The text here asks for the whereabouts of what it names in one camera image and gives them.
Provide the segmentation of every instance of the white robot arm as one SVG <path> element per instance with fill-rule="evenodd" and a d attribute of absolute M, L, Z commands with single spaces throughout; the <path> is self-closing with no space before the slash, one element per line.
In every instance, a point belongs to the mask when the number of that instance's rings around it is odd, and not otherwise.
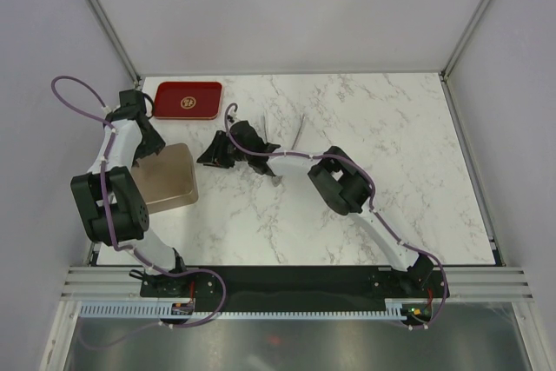
<path fill-rule="evenodd" d="M 137 257 L 136 252 L 159 268 L 181 272 L 181 257 L 150 228 L 147 206 L 129 173 L 135 160 L 159 153 L 165 142 L 146 117 L 142 92 L 120 92 L 120 102 L 121 106 L 107 116 L 114 128 L 104 128 L 103 145 L 95 162 L 86 174 L 71 180 L 71 191 L 83 226 L 91 241 L 114 246 L 103 206 L 100 175 L 104 150 L 113 134 L 112 129 L 115 129 L 116 136 L 106 161 L 105 175 L 117 247 L 127 250 L 146 268 L 150 265 Z"/>

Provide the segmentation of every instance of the tan box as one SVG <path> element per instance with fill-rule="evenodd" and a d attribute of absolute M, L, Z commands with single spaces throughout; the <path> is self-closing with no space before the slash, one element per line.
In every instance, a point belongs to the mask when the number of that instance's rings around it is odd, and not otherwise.
<path fill-rule="evenodd" d="M 193 157 L 185 143 L 137 160 L 131 176 L 150 214 L 193 204 L 199 198 Z"/>

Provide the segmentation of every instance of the white object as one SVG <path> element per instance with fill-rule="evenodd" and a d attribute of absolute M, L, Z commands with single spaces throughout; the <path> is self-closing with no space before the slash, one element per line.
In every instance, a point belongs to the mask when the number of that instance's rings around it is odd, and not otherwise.
<path fill-rule="evenodd" d="M 407 268 L 415 264 L 419 254 L 400 245 L 384 227 L 382 222 L 379 221 L 376 213 L 369 211 L 368 207 L 368 201 L 366 201 L 363 205 L 363 213 L 350 213 L 347 217 L 371 235 L 373 241 L 379 246 L 393 269 L 407 271 Z M 387 219 L 385 221 L 399 237 L 403 237 L 403 234 L 396 230 L 396 227 L 391 222 Z"/>
<path fill-rule="evenodd" d="M 108 155 L 108 163 L 106 164 L 106 172 L 114 167 L 127 167 L 131 169 L 133 164 L 133 156 L 137 147 L 141 143 L 142 134 L 139 125 L 135 121 L 116 121 L 112 123 L 116 128 L 116 139 L 112 144 L 112 148 Z M 101 162 L 104 159 L 104 150 L 112 135 L 112 128 L 104 127 L 104 141 L 101 150 L 96 157 L 93 165 L 90 166 L 88 172 L 98 174 L 101 171 Z"/>
<path fill-rule="evenodd" d="M 141 255 L 150 262 L 150 264 L 145 264 L 140 259 L 136 258 L 147 270 L 149 270 L 153 264 L 166 270 L 175 268 L 174 250 L 162 242 L 152 229 L 145 231 L 141 240 L 133 239 L 119 242 L 119 245 L 121 247 L 131 245 L 139 251 Z M 158 275 L 160 273 L 153 270 L 152 272 L 149 271 L 149 274 Z"/>
<path fill-rule="evenodd" d="M 289 149 L 278 148 L 275 153 L 289 152 Z M 268 166 L 272 169 L 275 176 L 306 176 L 307 172 L 313 167 L 316 161 L 299 156 L 271 156 L 268 159 Z"/>
<path fill-rule="evenodd" d="M 176 299 L 187 303 L 191 299 Z M 174 301 L 84 301 L 79 309 L 79 317 L 97 319 L 179 319 L 172 310 Z M 306 320 L 306 321 L 403 321 L 407 316 L 401 313 L 402 305 L 399 301 L 385 301 L 386 310 L 368 310 L 361 312 L 221 312 L 218 319 L 227 320 Z M 194 312 L 193 319 L 201 319 L 211 312 Z"/>

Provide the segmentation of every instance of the gray wall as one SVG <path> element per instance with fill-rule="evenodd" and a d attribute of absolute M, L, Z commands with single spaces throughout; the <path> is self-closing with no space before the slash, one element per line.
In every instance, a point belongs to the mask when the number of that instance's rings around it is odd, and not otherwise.
<path fill-rule="evenodd" d="M 101 127 L 50 92 L 82 77 L 109 103 L 129 82 L 84 0 L 0 0 L 0 368 L 36 369 L 68 266 L 85 235 L 70 193 L 102 141 Z M 99 111 L 63 82 L 70 100 Z"/>
<path fill-rule="evenodd" d="M 440 70 L 479 0 L 101 2 L 141 74 L 192 75 Z"/>
<path fill-rule="evenodd" d="M 497 235 L 556 341 L 556 0 L 494 0 L 451 79 Z"/>

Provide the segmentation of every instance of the marble surface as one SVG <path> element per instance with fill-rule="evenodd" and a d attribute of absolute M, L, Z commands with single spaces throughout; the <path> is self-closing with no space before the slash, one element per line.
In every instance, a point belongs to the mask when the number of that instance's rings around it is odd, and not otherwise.
<path fill-rule="evenodd" d="M 492 264 L 446 100 L 435 74 L 148 77 L 154 96 L 164 81 L 217 81 L 222 113 L 214 121 L 152 119 L 168 144 L 185 142 L 196 159 L 223 129 L 223 110 L 268 140 L 299 150 L 342 147 L 374 178 L 375 206 L 412 244 L 448 264 Z M 151 226 L 186 264 L 383 265 L 386 257 L 359 227 L 328 209 L 304 175 L 274 187 L 246 164 L 195 166 L 199 201 L 151 216 Z M 134 263 L 103 247 L 99 264 Z"/>

